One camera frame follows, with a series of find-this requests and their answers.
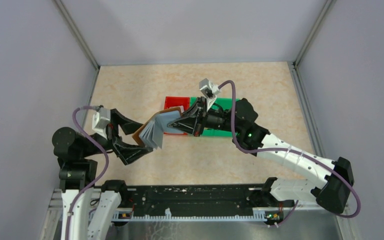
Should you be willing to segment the brown leather card holder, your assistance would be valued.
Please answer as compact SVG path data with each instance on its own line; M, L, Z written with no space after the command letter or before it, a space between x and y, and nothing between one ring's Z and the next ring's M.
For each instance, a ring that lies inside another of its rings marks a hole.
M184 132L168 126L169 123L182 117L183 109L182 106L175 106L156 112L146 123L133 133L132 138L139 146L162 149L164 134L184 134Z

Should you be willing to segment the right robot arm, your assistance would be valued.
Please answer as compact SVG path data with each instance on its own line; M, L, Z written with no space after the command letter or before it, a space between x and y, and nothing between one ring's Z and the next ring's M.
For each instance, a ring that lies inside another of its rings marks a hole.
M279 201L299 200L316 202L325 210L342 215L349 196L355 194L351 162L313 155L278 138L255 121L258 114L251 103L242 98L228 110L209 109L207 99L198 97L193 105L168 127L199 137L204 129L225 131L243 153L272 160L305 177L302 181L275 179L262 191L267 206Z

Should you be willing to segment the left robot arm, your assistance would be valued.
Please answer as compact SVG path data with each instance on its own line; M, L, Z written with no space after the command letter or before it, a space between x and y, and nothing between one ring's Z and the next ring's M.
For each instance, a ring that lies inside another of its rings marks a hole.
M81 106L72 113L75 129L61 127L52 136L53 154L60 167L62 240L104 240L118 207L131 202L123 180L106 180L99 187L98 205L90 209L96 182L109 168L113 152L125 165L151 153L151 147L123 142L119 131L131 135L143 124L102 105Z

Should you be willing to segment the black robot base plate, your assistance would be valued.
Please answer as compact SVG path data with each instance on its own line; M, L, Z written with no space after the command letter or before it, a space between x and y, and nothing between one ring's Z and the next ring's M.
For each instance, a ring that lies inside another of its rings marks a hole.
M293 207L294 200L278 201L265 183L128 186L116 208L114 220L261 220Z

